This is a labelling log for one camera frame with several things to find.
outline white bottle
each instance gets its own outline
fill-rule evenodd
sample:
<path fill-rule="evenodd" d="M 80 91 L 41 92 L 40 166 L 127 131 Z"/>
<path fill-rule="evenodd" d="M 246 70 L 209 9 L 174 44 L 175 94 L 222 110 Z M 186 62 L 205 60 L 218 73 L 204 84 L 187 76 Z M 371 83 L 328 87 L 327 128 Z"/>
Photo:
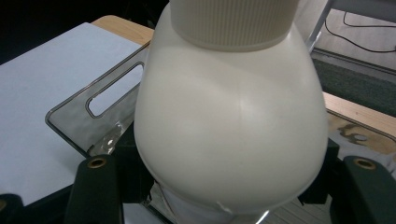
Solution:
<path fill-rule="evenodd" d="M 255 223 L 318 174 L 326 110 L 297 4 L 171 0 L 163 11 L 134 131 L 179 223 Z"/>

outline white surface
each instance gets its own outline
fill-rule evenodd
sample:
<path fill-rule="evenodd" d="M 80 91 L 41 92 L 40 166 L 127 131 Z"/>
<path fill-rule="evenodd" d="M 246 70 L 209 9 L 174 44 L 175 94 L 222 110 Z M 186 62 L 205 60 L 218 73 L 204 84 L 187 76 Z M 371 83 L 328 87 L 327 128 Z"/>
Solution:
<path fill-rule="evenodd" d="M 0 66 L 0 194 L 29 204 L 73 183 L 83 157 L 44 118 L 138 47 L 84 23 Z M 125 216 L 156 223 L 140 205 Z"/>
<path fill-rule="evenodd" d="M 178 36 L 169 7 L 150 45 L 134 128 L 162 187 L 227 218 L 298 196 L 327 145 L 318 77 L 294 26 L 269 49 L 214 51 Z"/>

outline wooden table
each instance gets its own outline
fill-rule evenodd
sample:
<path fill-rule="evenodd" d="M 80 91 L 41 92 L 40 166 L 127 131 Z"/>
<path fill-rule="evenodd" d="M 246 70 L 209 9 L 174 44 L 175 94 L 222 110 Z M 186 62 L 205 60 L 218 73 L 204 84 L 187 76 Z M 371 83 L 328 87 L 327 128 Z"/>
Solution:
<path fill-rule="evenodd" d="M 116 16 L 104 16 L 92 24 L 109 32 L 120 35 L 138 44 L 150 41 L 154 31 L 139 24 Z M 323 92 L 326 108 L 333 113 L 352 119 L 359 124 L 372 127 L 381 133 L 396 136 L 396 118 L 374 111 L 370 108 L 351 103 L 347 100 Z"/>

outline black plastic part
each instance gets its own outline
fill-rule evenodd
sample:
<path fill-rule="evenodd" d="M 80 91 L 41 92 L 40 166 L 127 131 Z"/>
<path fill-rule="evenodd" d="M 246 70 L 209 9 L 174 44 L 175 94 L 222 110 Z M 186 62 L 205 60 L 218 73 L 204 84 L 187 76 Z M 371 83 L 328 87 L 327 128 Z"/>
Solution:
<path fill-rule="evenodd" d="M 64 223 L 123 223 L 117 167 L 112 156 L 95 156 L 79 165 Z"/>
<path fill-rule="evenodd" d="M 334 200 L 349 204 L 356 223 L 396 223 L 396 181 L 384 166 L 365 158 L 345 157 L 340 177 L 344 198 Z M 334 214 L 345 217 L 345 211 L 335 207 Z"/>
<path fill-rule="evenodd" d="M 339 148 L 340 147 L 329 138 L 326 155 L 317 178 L 314 180 L 311 186 L 298 197 L 301 204 L 326 203 L 327 195 L 329 194 L 329 186 L 331 184 L 329 176 L 331 176 L 332 170 L 338 161 L 337 155 Z"/>
<path fill-rule="evenodd" d="M 15 223 L 17 214 L 22 210 L 23 202 L 16 194 L 0 195 L 0 223 Z"/>
<path fill-rule="evenodd" d="M 125 131 L 112 153 L 119 171 L 121 198 L 124 203 L 144 203 L 154 178 L 140 158 L 134 140 L 134 124 Z"/>
<path fill-rule="evenodd" d="M 31 203 L 18 214 L 16 223 L 52 224 L 63 223 L 64 211 L 72 186 L 60 189 L 51 195 Z"/>

